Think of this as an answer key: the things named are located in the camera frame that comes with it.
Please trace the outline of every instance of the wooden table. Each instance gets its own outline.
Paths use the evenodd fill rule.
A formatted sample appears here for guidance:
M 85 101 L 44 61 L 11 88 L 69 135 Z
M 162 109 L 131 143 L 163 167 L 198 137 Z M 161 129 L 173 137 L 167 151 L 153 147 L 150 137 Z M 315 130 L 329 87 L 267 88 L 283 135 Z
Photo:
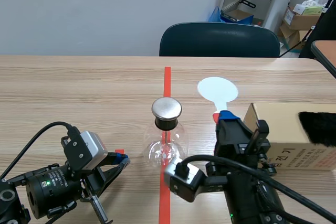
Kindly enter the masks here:
M 251 102 L 335 103 L 336 81 L 310 59 L 0 56 L 0 170 L 43 126 L 65 121 L 100 135 L 110 151 L 123 148 L 131 165 L 101 196 L 115 223 L 157 224 L 159 174 L 142 160 L 142 139 L 153 122 L 151 104 L 162 96 L 164 66 L 172 67 L 172 96 L 183 106 L 180 122 L 190 137 L 189 154 L 211 154 L 216 142 L 213 103 L 197 92 L 205 77 L 220 76 L 239 89 L 228 108 L 244 116 Z M 62 164 L 63 127 L 49 130 L 9 175 Z M 276 179 L 336 213 L 336 172 L 280 170 Z M 18 188 L 29 206 L 25 188 Z M 280 194 L 287 211 L 314 223 L 329 223 Z M 31 223 L 44 223 L 46 219 Z M 90 204 L 62 223 L 98 223 Z M 231 223 L 223 193 L 199 195 L 193 204 L 171 195 L 171 223 Z
M 317 40 L 311 51 L 325 68 L 336 78 L 336 40 Z

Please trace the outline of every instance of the sink pedestal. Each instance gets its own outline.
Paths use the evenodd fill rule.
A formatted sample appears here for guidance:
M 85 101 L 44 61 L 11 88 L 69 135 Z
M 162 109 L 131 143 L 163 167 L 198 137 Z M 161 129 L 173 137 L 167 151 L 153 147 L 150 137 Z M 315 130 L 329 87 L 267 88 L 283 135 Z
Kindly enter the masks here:
M 289 0 L 272 0 L 263 27 L 278 33 Z

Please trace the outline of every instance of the robotic arm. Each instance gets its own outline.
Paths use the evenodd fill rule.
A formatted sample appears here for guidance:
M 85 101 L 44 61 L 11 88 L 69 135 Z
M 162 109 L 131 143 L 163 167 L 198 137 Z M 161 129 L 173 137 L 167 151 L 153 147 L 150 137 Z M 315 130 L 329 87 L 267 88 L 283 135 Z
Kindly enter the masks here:
M 11 168 L 4 172 L 0 182 L 0 224 L 27 224 L 30 221 L 28 209 L 20 204 L 17 186 L 26 186 L 28 201 L 35 218 L 47 216 L 51 218 L 48 224 L 73 210 L 78 199 L 92 204 L 101 224 L 112 223 L 98 198 L 127 167 L 130 159 L 124 154 L 108 152 L 95 133 L 80 133 L 71 125 L 67 128 L 68 135 L 61 139 L 67 157 L 65 165 L 49 165 L 9 180 L 3 177 Z M 101 167 L 106 165 L 117 166 L 103 172 Z
M 188 202 L 201 193 L 223 191 L 234 224 L 312 224 L 285 212 L 277 189 L 336 223 L 332 213 L 271 178 L 276 170 L 267 162 L 268 125 L 264 120 L 257 124 L 258 129 L 252 132 L 240 118 L 221 111 L 216 124 L 214 156 L 173 159 L 164 172 L 170 191 Z M 209 161 L 207 176 L 190 164 L 193 161 Z

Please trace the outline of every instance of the floor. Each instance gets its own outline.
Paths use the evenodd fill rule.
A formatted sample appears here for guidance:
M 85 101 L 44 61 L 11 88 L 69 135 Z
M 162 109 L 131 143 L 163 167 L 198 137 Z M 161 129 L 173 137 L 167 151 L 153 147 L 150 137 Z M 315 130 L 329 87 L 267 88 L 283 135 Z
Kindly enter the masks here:
M 282 46 L 280 49 L 280 55 L 282 55 L 286 51 L 286 48 Z M 299 55 L 300 54 L 298 52 L 288 52 L 284 56 L 282 56 L 282 58 L 299 58 Z

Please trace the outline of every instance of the black brush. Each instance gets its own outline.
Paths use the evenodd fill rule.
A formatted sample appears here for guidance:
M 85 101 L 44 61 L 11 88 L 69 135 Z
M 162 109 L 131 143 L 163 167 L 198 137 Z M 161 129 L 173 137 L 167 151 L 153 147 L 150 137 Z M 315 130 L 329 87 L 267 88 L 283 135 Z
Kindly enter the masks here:
M 336 114 L 300 112 L 299 119 L 313 144 L 336 147 Z

